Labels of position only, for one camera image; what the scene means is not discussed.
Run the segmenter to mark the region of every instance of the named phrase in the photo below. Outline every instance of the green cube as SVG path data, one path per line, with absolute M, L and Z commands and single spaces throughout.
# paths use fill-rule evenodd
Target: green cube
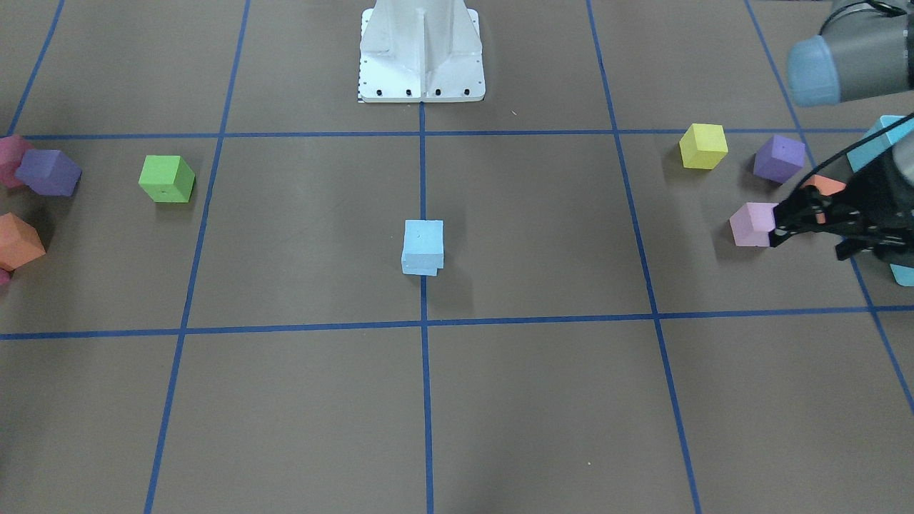
M 147 155 L 140 187 L 155 202 L 187 203 L 195 178 L 180 155 Z

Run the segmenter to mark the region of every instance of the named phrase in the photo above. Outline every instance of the white bracket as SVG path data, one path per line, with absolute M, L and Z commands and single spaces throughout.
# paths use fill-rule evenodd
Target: white bracket
M 478 102 L 479 14 L 463 0 L 377 0 L 362 14 L 361 102 Z

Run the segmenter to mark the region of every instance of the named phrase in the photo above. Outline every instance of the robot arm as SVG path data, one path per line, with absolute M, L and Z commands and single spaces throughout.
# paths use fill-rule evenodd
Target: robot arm
M 820 35 L 798 43 L 788 59 L 788 82 L 802 106 L 839 103 L 914 89 L 914 6 L 835 0 Z M 804 232 L 845 238 L 844 260 L 872 251 L 884 262 L 914 267 L 914 133 L 859 170 L 843 191 L 823 195 L 806 178 L 858 146 L 914 119 L 914 113 L 817 166 L 774 209 L 772 247 Z

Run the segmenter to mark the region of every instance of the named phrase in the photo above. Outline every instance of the magenta cube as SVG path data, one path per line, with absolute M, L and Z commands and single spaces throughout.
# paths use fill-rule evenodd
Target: magenta cube
M 16 178 L 16 170 L 22 163 L 22 156 L 32 145 L 21 135 L 10 135 L 0 139 L 0 182 L 6 187 L 20 187 L 25 184 Z
M 28 150 L 16 171 L 33 191 L 47 197 L 69 197 L 82 170 L 60 150 Z
M 756 152 L 752 173 L 783 184 L 803 166 L 806 166 L 806 145 L 775 134 Z
M 774 230 L 776 203 L 749 202 L 730 217 L 733 241 L 737 246 L 768 247 L 768 232 Z

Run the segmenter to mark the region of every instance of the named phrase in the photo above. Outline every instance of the yellow cube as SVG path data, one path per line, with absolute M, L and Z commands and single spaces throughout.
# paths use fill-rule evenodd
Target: yellow cube
M 683 166 L 695 169 L 714 169 L 727 155 L 727 138 L 724 127 L 707 123 L 692 123 L 679 140 Z

